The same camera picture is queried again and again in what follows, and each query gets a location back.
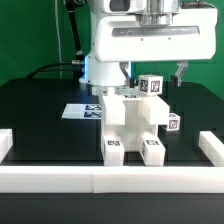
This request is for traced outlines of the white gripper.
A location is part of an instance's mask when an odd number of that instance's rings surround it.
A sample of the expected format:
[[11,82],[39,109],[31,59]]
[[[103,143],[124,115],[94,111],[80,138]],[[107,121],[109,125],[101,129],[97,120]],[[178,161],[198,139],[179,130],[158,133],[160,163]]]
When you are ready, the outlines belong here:
[[[204,60],[216,51],[217,10],[183,9],[168,26],[141,26],[135,15],[108,16],[97,24],[95,57],[102,62],[120,62],[125,84],[135,87],[128,73],[129,63],[144,61]],[[174,87],[180,87],[188,61],[179,61],[171,76]]]

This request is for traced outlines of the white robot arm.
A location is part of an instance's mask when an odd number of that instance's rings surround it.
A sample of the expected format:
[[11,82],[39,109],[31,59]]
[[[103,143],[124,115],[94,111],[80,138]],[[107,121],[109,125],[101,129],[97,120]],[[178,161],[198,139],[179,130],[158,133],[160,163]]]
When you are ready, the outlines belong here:
[[121,86],[132,62],[206,60],[216,51],[218,9],[200,1],[85,0],[91,50],[85,81]]

